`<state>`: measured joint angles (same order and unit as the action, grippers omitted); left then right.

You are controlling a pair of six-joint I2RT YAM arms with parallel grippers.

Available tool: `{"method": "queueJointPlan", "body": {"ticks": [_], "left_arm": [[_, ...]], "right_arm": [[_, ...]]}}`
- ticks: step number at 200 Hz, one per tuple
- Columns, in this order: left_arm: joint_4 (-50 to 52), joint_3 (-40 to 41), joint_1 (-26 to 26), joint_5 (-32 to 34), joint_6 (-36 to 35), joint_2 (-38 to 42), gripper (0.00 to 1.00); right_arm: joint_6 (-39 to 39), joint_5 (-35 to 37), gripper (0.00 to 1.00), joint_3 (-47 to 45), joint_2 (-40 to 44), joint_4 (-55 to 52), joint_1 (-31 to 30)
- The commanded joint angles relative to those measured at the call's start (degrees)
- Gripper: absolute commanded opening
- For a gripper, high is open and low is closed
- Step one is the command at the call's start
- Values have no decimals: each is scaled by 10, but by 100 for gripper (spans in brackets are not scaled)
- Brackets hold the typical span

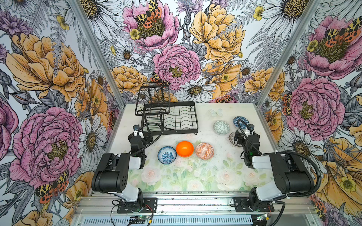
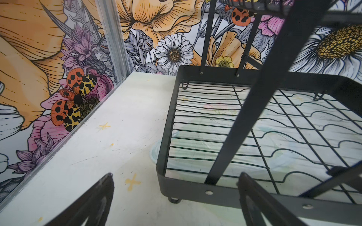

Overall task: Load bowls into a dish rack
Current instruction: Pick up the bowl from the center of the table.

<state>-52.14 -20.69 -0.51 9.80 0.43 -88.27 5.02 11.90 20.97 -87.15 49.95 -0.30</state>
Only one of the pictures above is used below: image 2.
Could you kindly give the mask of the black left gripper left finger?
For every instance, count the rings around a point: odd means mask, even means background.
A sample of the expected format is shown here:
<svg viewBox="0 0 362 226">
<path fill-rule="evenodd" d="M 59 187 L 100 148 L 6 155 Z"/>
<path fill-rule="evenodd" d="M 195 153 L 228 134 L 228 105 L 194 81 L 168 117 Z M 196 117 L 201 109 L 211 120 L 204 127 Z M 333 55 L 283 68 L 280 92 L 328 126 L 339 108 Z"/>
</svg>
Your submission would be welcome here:
<svg viewBox="0 0 362 226">
<path fill-rule="evenodd" d="M 103 176 L 47 226 L 104 226 L 114 195 L 112 173 Z"/>
</svg>

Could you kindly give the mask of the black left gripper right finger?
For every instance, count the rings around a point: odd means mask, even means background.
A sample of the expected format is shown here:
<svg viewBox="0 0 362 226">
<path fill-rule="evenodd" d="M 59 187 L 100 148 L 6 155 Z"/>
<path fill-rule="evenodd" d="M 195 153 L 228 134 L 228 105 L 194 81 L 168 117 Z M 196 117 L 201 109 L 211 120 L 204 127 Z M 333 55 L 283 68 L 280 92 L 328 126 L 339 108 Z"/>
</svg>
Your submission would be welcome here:
<svg viewBox="0 0 362 226">
<path fill-rule="evenodd" d="M 241 209 L 248 226 L 265 226 L 263 217 L 273 226 L 306 225 L 245 172 L 239 176 L 238 191 Z"/>
</svg>

